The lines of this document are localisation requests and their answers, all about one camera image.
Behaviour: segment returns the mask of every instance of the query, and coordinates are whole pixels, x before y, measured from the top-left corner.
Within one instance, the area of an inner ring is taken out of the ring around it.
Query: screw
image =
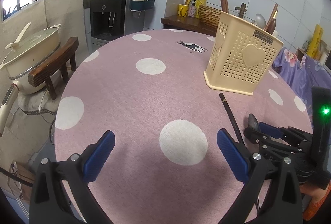
[[[71,159],[72,161],[76,161],[76,160],[78,160],[78,158],[79,158],[79,155],[78,155],[78,154],[72,154],[72,155],[70,156],[70,159]]]
[[[46,163],[48,163],[48,158],[43,158],[43,159],[41,160],[41,164],[46,164]]]
[[[284,161],[285,161],[286,164],[290,164],[291,163],[291,159],[288,158],[288,157],[285,157],[284,158]]]
[[[254,153],[252,156],[253,156],[253,159],[255,159],[257,161],[261,159],[261,155],[259,153]]]

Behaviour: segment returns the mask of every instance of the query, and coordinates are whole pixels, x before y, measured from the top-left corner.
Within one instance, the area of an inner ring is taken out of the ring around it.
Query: white polka dot
[[[152,37],[147,34],[137,34],[137,35],[132,36],[132,38],[137,41],[148,41],[148,40],[152,39]]]
[[[175,33],[182,33],[183,32],[183,30],[177,30],[177,29],[169,29],[170,31],[173,31],[173,32],[175,32]]]
[[[195,165],[205,158],[208,142],[202,130],[192,122],[177,119],[163,127],[159,137],[163,154],[180,165]]]
[[[99,51],[94,51],[90,56],[88,56],[83,62],[92,61],[99,56]]]
[[[281,97],[274,90],[269,90],[269,95],[270,95],[271,99],[273,99],[275,101],[275,103],[277,103],[279,105],[283,105],[284,104],[283,103],[283,100],[281,99]]]
[[[81,99],[70,96],[63,98],[58,107],[55,127],[60,130],[67,130],[74,127],[82,118],[84,104]]]
[[[146,75],[158,75],[164,72],[166,65],[158,59],[146,58],[137,61],[136,68]]]
[[[306,110],[305,103],[298,96],[294,97],[294,103],[301,112]]]
[[[276,74],[274,73],[274,72],[272,72],[272,71],[270,71],[270,70],[268,70],[269,71],[269,74],[271,74],[271,76],[272,77],[274,77],[274,78],[277,78],[278,79],[278,77],[276,76]]]

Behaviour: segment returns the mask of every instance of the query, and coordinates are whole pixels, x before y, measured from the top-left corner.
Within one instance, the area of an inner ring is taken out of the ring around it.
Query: basket label
[[[269,43],[270,45],[272,45],[272,43],[273,43],[272,38],[270,38],[269,36],[266,36],[264,33],[261,33],[258,30],[255,30],[254,36],[257,37],[257,38],[262,39],[263,41]]]

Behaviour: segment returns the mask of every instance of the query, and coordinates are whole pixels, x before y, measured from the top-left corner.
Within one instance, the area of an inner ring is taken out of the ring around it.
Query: purple floral cloth
[[[272,67],[287,82],[295,94],[306,104],[312,123],[312,87],[331,89],[331,76],[320,63],[308,55],[299,62],[297,56],[282,48]]]

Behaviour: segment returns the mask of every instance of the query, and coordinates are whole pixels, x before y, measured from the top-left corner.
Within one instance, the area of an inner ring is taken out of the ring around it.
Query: blue gripper pad
[[[244,184],[247,183],[249,181],[249,165],[238,151],[234,144],[234,140],[229,134],[227,134],[225,129],[218,131],[217,145],[222,151],[236,179]]]
[[[271,126],[271,125],[266,124],[264,122],[259,122],[259,126],[260,126],[260,129],[261,129],[261,132],[264,133],[264,134],[267,134],[267,135],[269,135],[273,138],[276,138],[276,139],[279,139],[279,138],[283,137],[282,132],[274,126]]]
[[[115,146],[115,134],[112,131],[107,131],[95,145],[96,148],[83,166],[83,181],[86,184],[97,179]]]

